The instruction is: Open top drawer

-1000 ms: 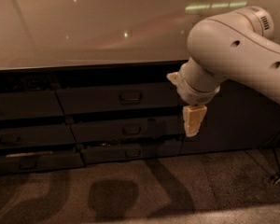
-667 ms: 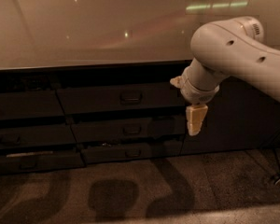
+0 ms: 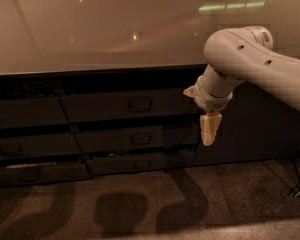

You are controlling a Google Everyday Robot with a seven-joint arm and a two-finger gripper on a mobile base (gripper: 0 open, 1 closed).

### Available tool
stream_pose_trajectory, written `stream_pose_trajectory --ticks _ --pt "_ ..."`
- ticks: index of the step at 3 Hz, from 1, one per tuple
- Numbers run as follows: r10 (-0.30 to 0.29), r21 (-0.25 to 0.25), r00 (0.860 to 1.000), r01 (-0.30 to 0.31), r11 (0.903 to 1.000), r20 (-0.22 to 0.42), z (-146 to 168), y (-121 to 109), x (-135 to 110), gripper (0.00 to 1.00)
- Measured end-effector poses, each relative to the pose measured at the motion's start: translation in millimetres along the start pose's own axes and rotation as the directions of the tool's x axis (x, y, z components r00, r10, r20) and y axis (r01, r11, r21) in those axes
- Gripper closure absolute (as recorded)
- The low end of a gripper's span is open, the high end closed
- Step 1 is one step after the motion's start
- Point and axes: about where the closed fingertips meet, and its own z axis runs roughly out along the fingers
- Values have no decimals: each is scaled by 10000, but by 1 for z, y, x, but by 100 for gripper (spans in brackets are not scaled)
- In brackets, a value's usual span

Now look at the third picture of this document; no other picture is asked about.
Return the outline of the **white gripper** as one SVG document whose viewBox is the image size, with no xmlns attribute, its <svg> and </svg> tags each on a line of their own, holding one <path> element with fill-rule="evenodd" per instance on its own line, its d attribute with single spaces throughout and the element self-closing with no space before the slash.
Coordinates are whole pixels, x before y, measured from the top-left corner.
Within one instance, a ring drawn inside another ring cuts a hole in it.
<svg viewBox="0 0 300 240">
<path fill-rule="evenodd" d="M 200 76 L 194 87 L 186 88 L 183 94 L 187 97 L 194 96 L 194 101 L 198 108 L 206 112 L 205 115 L 200 116 L 201 138 L 204 146 L 210 146 L 214 143 L 221 124 L 222 115 L 219 112 L 228 105 L 233 94 L 230 93 L 225 97 L 215 97 L 205 90 L 204 84 L 205 77 Z"/>
</svg>

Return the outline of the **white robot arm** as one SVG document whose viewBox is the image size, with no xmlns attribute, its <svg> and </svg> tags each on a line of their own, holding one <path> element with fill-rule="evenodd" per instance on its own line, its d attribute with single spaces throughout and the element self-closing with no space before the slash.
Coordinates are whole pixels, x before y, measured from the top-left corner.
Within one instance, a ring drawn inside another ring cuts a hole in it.
<svg viewBox="0 0 300 240">
<path fill-rule="evenodd" d="M 220 112 L 236 87 L 248 81 L 300 112 L 300 59 L 273 51 L 273 37 L 262 26 L 223 29 L 204 46 L 208 65 L 196 83 L 183 91 L 205 112 L 200 117 L 202 142 L 214 143 Z"/>
</svg>

